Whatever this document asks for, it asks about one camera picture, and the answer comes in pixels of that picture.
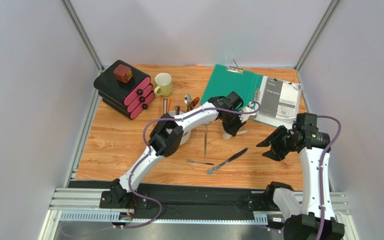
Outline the silver spoon dark handle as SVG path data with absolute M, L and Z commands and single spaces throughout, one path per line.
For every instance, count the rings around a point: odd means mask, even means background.
M 186 93 L 185 96 L 184 96 L 184 102 L 185 102 L 185 105 L 186 107 L 188 108 L 190 103 L 192 102 L 192 97 L 190 96 L 189 93 Z

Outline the gold spoon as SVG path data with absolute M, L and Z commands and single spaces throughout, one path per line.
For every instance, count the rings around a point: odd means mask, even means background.
M 195 108 L 195 103 L 194 103 L 194 102 L 190 102 L 190 103 L 187 105 L 187 112 L 192 111 L 194 108 Z

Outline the iridescent blue purple spoon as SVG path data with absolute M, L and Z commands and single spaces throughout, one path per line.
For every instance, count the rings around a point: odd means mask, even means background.
M 191 102 L 194 102 L 195 107 L 196 107 L 196 105 L 200 102 L 200 98 L 199 98 L 199 97 L 196 97 L 196 98 L 194 98 Z

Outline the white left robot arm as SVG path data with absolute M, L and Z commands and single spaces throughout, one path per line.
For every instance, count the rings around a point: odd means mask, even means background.
M 221 120 L 224 130 L 234 136 L 245 124 L 241 119 L 242 112 L 237 110 L 243 104 L 242 98 L 233 91 L 228 96 L 211 97 L 201 106 L 186 113 L 175 116 L 166 113 L 154 120 L 156 125 L 150 132 L 149 139 L 144 141 L 146 148 L 141 157 L 124 175 L 112 181 L 109 188 L 111 200 L 121 208 L 126 207 L 131 195 L 150 170 L 179 149 L 184 133 Z

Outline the small silver fork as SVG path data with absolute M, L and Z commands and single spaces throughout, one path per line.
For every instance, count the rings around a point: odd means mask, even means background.
M 192 164 L 208 165 L 208 166 L 214 166 L 214 165 L 215 165 L 214 163 L 210 163 L 210 162 L 202 162 L 202 161 L 195 161 L 195 160 L 191 160 L 191 159 L 187 159 L 186 162 L 188 162 L 188 163 L 192 163 Z

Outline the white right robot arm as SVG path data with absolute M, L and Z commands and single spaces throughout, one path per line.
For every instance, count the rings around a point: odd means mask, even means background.
M 335 136 L 320 132 L 319 116 L 299 113 L 291 129 L 279 126 L 258 147 L 270 149 L 262 156 L 281 161 L 289 153 L 297 152 L 302 166 L 302 200 L 296 199 L 288 184 L 272 182 L 266 187 L 266 202 L 277 207 L 285 220 L 285 240 L 341 240 L 344 224 L 337 222 L 330 197 L 328 167 L 331 146 L 339 137 L 342 125 L 338 123 Z

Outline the orange chopstick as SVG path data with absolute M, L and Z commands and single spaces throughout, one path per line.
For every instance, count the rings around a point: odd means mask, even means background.
M 172 100 L 171 100 L 170 98 L 168 98 L 168 99 L 167 99 L 167 104 L 166 104 L 166 112 L 167 112 L 167 113 L 170 112 L 171 102 L 172 102 Z

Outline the dark brown wooden spoon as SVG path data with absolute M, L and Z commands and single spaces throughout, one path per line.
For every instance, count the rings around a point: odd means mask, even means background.
M 175 115 L 176 115 L 176 116 L 177 116 L 177 115 L 180 115 L 181 107 L 180 107 L 179 105 L 176 105 L 176 106 L 174 107 L 174 111 L 175 111 Z

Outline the silver table knife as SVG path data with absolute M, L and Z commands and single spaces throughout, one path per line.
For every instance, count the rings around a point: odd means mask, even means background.
M 215 167 L 212 167 L 210 169 L 208 169 L 206 171 L 206 174 L 208 176 L 211 176 L 212 174 L 214 174 L 217 170 L 219 170 L 221 167 L 227 165 L 228 163 L 238 159 L 239 157 L 241 157 L 242 155 L 244 155 L 246 152 L 248 151 L 248 148 L 244 148 L 243 150 L 235 153 L 234 155 L 232 155 L 231 157 L 229 157 L 227 160 L 225 160 L 224 162 L 222 162 L 221 164 L 219 165 L 216 165 Z

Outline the white plastic spoon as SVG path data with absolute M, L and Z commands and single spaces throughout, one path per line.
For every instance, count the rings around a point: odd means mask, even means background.
M 248 130 L 241 130 L 241 131 L 238 131 L 235 136 L 247 134 L 248 132 L 249 132 Z M 221 136 L 224 140 L 229 140 L 230 138 L 233 137 L 233 135 L 231 135 L 227 132 L 224 132 Z

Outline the white divided utensil holder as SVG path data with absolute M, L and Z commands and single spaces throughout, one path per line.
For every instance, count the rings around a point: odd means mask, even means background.
M 164 117 L 174 118 L 173 121 L 167 122 L 164 127 L 165 132 L 171 136 L 173 131 L 177 133 L 177 128 L 182 127 L 182 137 L 179 141 L 179 145 L 181 146 L 185 144 L 189 140 L 192 131 L 190 124 L 185 120 L 185 114 L 182 111 L 180 111 L 179 114 L 176 114 L 176 111 L 173 110 L 166 113 Z

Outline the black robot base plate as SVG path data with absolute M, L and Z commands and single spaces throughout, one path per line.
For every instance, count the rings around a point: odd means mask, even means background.
M 292 186 L 271 182 L 264 190 L 141 183 L 125 207 L 111 199 L 110 189 L 100 197 L 101 209 L 126 209 L 137 219 L 160 220 L 253 220 L 254 212 L 277 211 L 272 197 L 276 188 Z

